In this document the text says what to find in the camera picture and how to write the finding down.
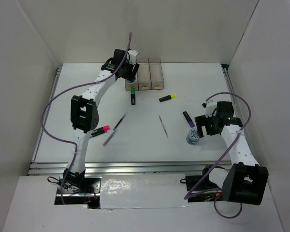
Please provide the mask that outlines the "purple capped black highlighter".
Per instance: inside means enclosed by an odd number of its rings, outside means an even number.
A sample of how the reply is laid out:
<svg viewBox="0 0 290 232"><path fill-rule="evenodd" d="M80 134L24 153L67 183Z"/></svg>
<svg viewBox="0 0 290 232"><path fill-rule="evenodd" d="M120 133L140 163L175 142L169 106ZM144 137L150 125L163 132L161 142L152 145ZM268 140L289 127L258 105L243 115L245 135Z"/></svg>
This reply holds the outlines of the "purple capped black highlighter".
<svg viewBox="0 0 290 232"><path fill-rule="evenodd" d="M189 126L191 128L194 128L195 124L194 124L193 120L191 119L191 117L189 116L189 114L187 113L187 111L183 112L183 116L185 117L185 119L186 119L187 123L189 124Z"/></svg>

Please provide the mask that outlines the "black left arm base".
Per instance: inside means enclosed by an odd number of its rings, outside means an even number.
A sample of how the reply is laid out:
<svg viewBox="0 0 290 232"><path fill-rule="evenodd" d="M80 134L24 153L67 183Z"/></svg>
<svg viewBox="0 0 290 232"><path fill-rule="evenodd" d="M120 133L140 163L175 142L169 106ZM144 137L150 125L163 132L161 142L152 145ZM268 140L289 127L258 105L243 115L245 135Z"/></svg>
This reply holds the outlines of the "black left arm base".
<svg viewBox="0 0 290 232"><path fill-rule="evenodd" d="M100 178L85 178L79 188L67 184L61 191L60 186L58 186L54 205L63 205L61 199L63 197L65 205L85 205L89 209L99 209L100 190Z"/></svg>

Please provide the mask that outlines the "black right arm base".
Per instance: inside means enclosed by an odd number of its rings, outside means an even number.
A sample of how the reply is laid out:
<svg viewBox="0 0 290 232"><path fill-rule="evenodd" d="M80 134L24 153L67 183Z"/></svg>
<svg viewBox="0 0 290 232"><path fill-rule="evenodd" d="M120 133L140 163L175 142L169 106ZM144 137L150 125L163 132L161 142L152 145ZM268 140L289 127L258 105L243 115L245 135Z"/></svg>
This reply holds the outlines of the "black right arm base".
<svg viewBox="0 0 290 232"><path fill-rule="evenodd" d="M186 175L185 178L180 180L181 184L184 184L187 188L187 191L190 191L190 189L201 179L201 175ZM211 183L207 180L203 181L196 190L193 193L197 193L202 190L208 190L208 189L215 189L217 188L217 185L214 183ZM195 196L193 198L188 199L189 203L194 202L213 202L215 198L217 197L217 194L219 191L212 190L205 193L202 193L198 196Z"/></svg>

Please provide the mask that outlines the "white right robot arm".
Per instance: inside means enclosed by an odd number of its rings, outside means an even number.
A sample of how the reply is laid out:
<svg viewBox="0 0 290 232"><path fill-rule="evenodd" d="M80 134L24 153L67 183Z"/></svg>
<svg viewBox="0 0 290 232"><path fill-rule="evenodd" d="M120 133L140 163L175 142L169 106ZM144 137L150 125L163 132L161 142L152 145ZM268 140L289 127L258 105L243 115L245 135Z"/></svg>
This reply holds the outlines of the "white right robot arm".
<svg viewBox="0 0 290 232"><path fill-rule="evenodd" d="M232 166L229 171L207 166L201 178L202 186L205 189L221 188L222 196L228 202L261 204L269 173L252 155L243 123L234 116L232 103L209 100L203 107L205 114L195 118L199 137L204 137L202 129L210 136L219 134L227 146Z"/></svg>

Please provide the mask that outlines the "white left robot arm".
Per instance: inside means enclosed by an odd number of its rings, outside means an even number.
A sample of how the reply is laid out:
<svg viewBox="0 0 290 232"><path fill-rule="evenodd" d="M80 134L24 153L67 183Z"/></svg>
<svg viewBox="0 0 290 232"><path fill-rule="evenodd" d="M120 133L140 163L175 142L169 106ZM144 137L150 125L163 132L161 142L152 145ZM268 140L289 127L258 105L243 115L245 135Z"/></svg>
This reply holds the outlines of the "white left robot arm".
<svg viewBox="0 0 290 232"><path fill-rule="evenodd" d="M64 186L73 192L82 192L86 187L85 158L91 133L99 123L98 106L108 88L118 78L134 82L139 68L136 50L116 49L112 58L102 66L95 83L80 96L71 99L71 123L73 127L73 142L77 148L72 151L72 158L63 173Z"/></svg>

